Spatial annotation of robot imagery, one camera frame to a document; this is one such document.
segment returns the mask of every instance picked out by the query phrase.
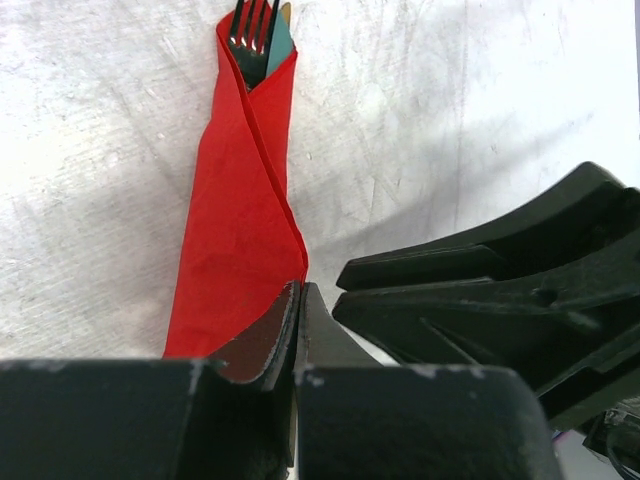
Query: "silverware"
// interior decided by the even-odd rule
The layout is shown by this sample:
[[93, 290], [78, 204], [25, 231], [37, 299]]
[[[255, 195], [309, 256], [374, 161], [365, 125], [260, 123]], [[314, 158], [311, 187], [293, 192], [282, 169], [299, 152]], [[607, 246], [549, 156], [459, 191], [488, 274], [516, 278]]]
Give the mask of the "silverware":
[[[271, 39], [278, 15], [280, 0], [274, 0], [269, 18], [265, 18], [267, 0], [238, 0], [235, 13], [231, 21], [228, 45], [235, 58], [247, 90], [255, 88], [267, 76], [269, 50]], [[256, 5], [262, 4], [257, 21], [255, 20]], [[243, 15], [246, 5], [249, 12]]]

